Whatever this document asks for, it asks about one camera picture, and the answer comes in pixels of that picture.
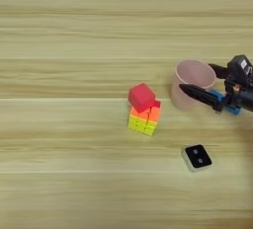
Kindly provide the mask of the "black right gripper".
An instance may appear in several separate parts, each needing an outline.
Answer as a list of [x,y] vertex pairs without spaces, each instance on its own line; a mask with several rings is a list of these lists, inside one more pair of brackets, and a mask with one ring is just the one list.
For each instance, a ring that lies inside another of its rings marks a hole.
[[[226,67],[211,64],[218,79],[225,79],[228,76]],[[210,106],[214,111],[221,112],[223,105],[233,109],[244,109],[253,112],[253,80],[246,78],[245,80],[226,79],[224,81],[225,96],[223,103],[218,96],[191,84],[180,84],[180,89],[190,98],[197,100],[205,105]]]

